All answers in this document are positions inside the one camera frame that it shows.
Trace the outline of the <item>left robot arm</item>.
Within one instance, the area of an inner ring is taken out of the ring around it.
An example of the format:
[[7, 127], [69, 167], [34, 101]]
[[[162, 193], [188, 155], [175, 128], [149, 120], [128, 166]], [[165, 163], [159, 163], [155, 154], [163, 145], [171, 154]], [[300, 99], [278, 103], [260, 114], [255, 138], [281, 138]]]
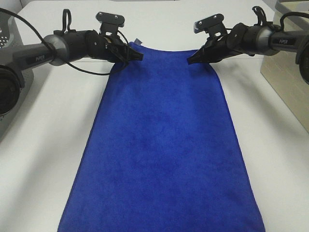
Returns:
[[92, 58], [111, 63], [143, 59], [143, 54], [125, 44], [119, 36], [95, 30], [55, 31], [44, 38], [46, 44], [4, 47], [0, 50], [0, 134], [4, 135], [33, 82], [32, 69], [46, 63], [60, 66]]

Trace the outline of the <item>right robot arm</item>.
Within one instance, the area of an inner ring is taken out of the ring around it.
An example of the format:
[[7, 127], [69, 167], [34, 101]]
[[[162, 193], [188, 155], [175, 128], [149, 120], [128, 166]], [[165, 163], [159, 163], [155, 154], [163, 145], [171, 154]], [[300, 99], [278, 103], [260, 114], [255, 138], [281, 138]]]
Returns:
[[247, 54], [273, 56], [280, 51], [296, 53], [295, 63], [303, 80], [309, 82], [309, 32], [307, 30], [275, 32], [266, 26], [236, 24], [230, 33], [208, 39], [188, 64], [217, 63], [225, 58]]

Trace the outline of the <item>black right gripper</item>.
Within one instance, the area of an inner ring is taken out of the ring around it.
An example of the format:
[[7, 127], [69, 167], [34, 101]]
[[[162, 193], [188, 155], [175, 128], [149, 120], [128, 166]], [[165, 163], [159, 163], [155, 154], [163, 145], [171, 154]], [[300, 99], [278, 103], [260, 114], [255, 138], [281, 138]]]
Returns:
[[225, 58], [241, 55], [240, 43], [247, 31], [248, 26], [243, 23], [236, 24], [229, 34], [208, 39], [203, 48], [187, 58], [187, 63], [190, 65], [219, 62]]

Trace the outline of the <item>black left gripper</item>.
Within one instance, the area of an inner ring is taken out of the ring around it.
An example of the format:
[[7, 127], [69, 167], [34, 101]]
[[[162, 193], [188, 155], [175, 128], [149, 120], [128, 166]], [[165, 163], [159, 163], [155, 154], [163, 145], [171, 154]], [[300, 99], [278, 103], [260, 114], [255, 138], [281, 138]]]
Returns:
[[95, 30], [86, 30], [84, 34], [87, 55], [93, 59], [111, 63], [143, 61], [143, 53], [127, 47], [119, 35], [98, 34]]

